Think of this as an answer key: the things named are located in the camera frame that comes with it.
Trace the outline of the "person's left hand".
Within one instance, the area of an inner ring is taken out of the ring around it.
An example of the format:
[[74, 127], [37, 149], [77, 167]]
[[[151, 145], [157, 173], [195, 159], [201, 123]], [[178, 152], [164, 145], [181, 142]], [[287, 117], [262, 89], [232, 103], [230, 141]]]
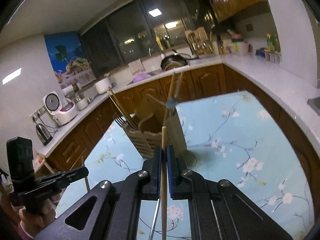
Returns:
[[45, 227], [55, 220], [56, 212], [52, 202], [47, 199], [43, 202], [39, 215], [29, 213], [25, 207], [19, 210], [21, 219], [18, 225], [18, 234], [21, 239], [34, 239]]

